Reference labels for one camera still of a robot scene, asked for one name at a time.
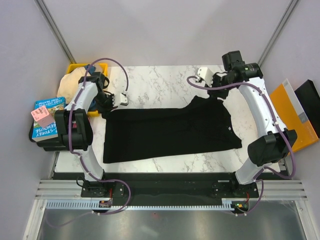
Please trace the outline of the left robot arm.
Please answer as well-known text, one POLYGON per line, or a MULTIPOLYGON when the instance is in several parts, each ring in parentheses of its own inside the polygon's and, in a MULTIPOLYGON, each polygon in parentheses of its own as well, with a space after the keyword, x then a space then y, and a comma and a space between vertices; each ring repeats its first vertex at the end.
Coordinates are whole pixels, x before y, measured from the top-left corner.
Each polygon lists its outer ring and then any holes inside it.
POLYGON ((98 163, 92 147, 94 134, 88 118, 88 110, 92 101, 96 102, 100 114, 116 109, 113 104, 115 95, 104 92, 106 79, 101 72, 81 77, 71 102, 63 110, 57 110, 54 114, 59 142, 80 162, 84 179, 94 182, 92 191, 99 197, 109 193, 110 185, 103 179, 105 171, 98 163))

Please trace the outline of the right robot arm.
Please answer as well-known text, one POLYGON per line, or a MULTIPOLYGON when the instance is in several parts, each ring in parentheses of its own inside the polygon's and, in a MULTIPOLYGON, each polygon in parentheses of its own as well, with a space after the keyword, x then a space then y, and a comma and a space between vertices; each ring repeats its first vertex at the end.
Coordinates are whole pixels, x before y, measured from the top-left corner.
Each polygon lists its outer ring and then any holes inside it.
POLYGON ((258 138, 247 147, 248 159, 235 172, 236 180, 229 184, 235 197, 247 191, 263 170, 290 156, 295 164, 293 145, 298 135, 289 130, 280 119, 266 89, 263 73, 257 63, 245 63, 240 51, 230 51, 222 56, 224 76, 216 73, 205 78, 206 86, 225 95, 229 89, 238 88, 247 102, 257 128, 258 138))

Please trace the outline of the black t shirt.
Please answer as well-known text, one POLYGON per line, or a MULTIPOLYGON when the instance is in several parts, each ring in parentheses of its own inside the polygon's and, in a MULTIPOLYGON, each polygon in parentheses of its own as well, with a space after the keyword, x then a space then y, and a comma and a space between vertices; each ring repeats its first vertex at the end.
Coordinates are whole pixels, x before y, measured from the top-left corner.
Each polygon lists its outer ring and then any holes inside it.
POLYGON ((183 108, 119 109, 103 118, 105 164, 242 147, 230 113, 217 98, 195 96, 183 108))

